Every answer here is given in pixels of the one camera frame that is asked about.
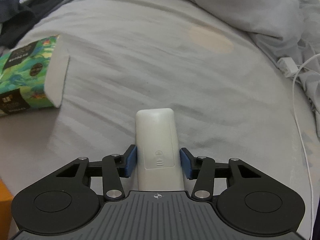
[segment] dark clothing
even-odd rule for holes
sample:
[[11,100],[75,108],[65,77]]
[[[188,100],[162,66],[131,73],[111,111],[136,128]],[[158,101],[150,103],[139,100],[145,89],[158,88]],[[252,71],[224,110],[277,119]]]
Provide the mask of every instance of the dark clothing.
[[9,49],[37,24],[43,16],[63,0],[33,0],[28,6],[22,6],[19,13],[3,23],[0,35],[0,46]]
[[0,0],[0,47],[15,47],[19,40],[63,0]]

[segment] bed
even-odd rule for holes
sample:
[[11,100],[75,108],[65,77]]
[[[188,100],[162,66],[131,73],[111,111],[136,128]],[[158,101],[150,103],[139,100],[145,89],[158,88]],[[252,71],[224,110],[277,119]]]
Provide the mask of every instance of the bed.
[[[0,119],[0,177],[13,194],[80,156],[98,161],[124,153],[135,143],[136,112],[168,107],[180,147],[217,162],[240,158],[297,191],[306,205],[298,232],[310,237],[311,193],[292,83],[246,33],[187,0],[75,0],[18,46],[59,33],[70,53],[61,108]],[[320,143],[298,85],[295,102],[316,213]],[[137,189],[136,176],[123,184]],[[99,179],[91,187],[102,191]],[[215,194],[225,187],[218,181]]]

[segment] black cloth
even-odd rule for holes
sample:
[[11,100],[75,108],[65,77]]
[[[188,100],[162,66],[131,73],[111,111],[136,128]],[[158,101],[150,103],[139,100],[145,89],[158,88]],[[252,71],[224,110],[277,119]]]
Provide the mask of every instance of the black cloth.
[[20,4],[20,0],[0,0],[0,47],[9,49],[63,0],[32,0]]
[[0,23],[11,19],[24,9],[19,0],[0,0]]
[[320,239],[320,199],[319,199],[315,224],[313,226],[313,236],[311,240],[319,240],[319,239]]
[[37,24],[47,12],[60,4],[63,0],[33,0],[28,6],[22,6],[14,17],[5,21],[0,35],[0,46],[9,49],[22,39],[22,37]]

